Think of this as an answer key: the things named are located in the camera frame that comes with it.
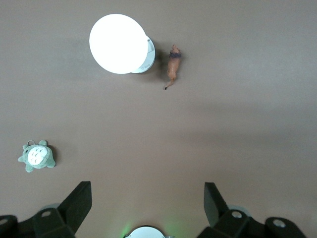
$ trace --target stuffed animal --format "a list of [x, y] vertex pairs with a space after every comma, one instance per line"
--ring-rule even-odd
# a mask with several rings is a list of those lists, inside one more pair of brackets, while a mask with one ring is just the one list
[[33, 140], [29, 140], [26, 145], [23, 145], [23, 155], [18, 161], [26, 164], [26, 172], [32, 172], [34, 168], [41, 169], [46, 166], [53, 168], [55, 166], [52, 150], [47, 145], [46, 140], [41, 140], [38, 145]]

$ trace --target glowing white globe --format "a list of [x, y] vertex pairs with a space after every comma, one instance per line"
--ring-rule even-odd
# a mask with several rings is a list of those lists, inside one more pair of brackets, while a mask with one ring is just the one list
[[144, 64], [149, 51], [148, 40], [135, 20], [122, 14], [111, 14], [95, 23], [89, 45], [102, 68], [124, 74], [137, 71]]

